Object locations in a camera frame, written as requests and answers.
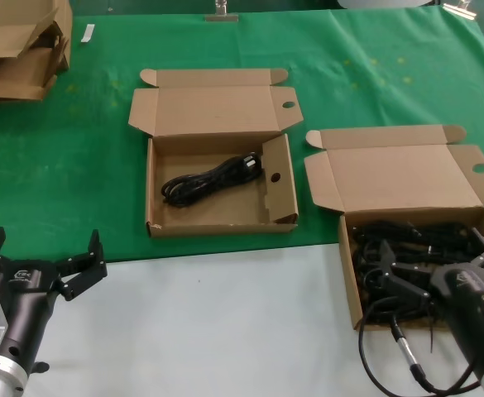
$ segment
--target box lid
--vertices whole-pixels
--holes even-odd
[[[52,0],[2,0],[0,58],[15,58],[28,50],[53,25],[57,11]]]
[[[273,86],[287,76],[284,69],[145,69],[142,80],[155,88],[135,90],[129,124],[152,136],[278,133],[302,121],[295,89]]]
[[[304,159],[315,204],[343,213],[484,205],[484,155],[454,145],[458,126],[310,131]]]

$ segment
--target open cardboard box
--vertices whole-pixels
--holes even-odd
[[[298,209],[289,143],[282,130],[302,121],[283,69],[151,70],[156,88],[133,94],[129,124],[151,137],[146,164],[146,227],[153,237],[289,232]],[[163,203],[162,185],[255,151],[264,175],[187,208]]]
[[[362,306],[352,265],[353,227],[376,220],[463,222],[484,236],[484,155],[454,145],[457,126],[373,127],[310,131],[324,151],[304,159],[314,203],[339,211],[339,246],[352,326]]]
[[[70,63],[69,0],[0,1],[0,101],[42,100]]]

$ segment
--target white label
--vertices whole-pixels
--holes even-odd
[[[82,43],[88,43],[91,40],[91,36],[93,35],[94,24],[89,23],[85,28],[84,37],[82,38]]]

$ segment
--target black cable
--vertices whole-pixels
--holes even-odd
[[[221,189],[246,184],[262,175],[257,153],[233,157],[213,170],[183,175],[166,182],[161,188],[165,203],[188,207]]]
[[[367,375],[370,378],[370,380],[372,381],[372,383],[381,392],[383,392],[385,395],[388,395],[389,397],[402,397],[402,396],[397,395],[396,393],[392,393],[390,390],[388,390],[384,385],[382,385],[376,379],[376,377],[374,376],[374,374],[372,374],[372,371],[371,371],[370,367],[368,366],[367,359],[365,358],[365,352],[364,352],[364,349],[363,349],[363,335],[365,333],[365,326],[367,325],[367,320],[371,316],[371,314],[373,313],[374,309],[377,306],[381,306],[383,304],[395,303],[397,300],[398,300],[398,298],[396,298],[396,297],[389,297],[389,298],[384,298],[384,299],[377,300],[376,302],[374,302],[373,304],[371,304],[368,307],[368,309],[365,312],[365,314],[363,315],[363,318],[361,320],[361,324],[359,326],[359,336],[358,336],[358,339],[357,339],[357,345],[358,345],[358,349],[359,349],[359,356],[361,357],[361,362],[363,364],[363,368],[365,368],[365,372],[367,373]],[[466,393],[468,391],[475,390],[477,387],[480,386],[479,382],[475,382],[475,383],[472,383],[471,385],[464,386],[464,387],[461,387],[461,386],[467,380],[467,378],[469,378],[469,376],[472,374],[473,368],[477,364],[477,360],[479,358],[480,358],[479,356],[476,356],[472,360],[472,362],[469,364],[469,366],[464,371],[464,373],[462,374],[462,376],[450,388],[448,388],[446,390],[439,390],[439,389],[435,389],[429,383],[430,388],[432,388],[433,394],[432,395],[426,395],[425,397],[447,397],[449,395],[461,395],[461,394]]]
[[[390,297],[383,288],[381,277],[381,243],[387,242],[395,255],[395,261],[413,265],[448,265],[466,263],[482,254],[482,248],[475,246],[469,238],[470,230],[460,222],[444,222],[416,227],[411,223],[377,221],[362,227],[355,227],[352,238],[357,249],[352,255],[357,285],[362,294],[365,310],[379,299]],[[422,289],[429,287],[427,274],[398,270],[400,278]],[[399,320],[431,318],[429,308],[403,308],[401,303],[391,304],[382,312],[371,317],[373,323],[387,324],[391,315],[398,311]]]

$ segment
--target metal clip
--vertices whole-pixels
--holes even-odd
[[[238,22],[237,14],[229,14],[227,12],[227,0],[215,0],[216,13],[206,15],[205,21],[208,22]]]

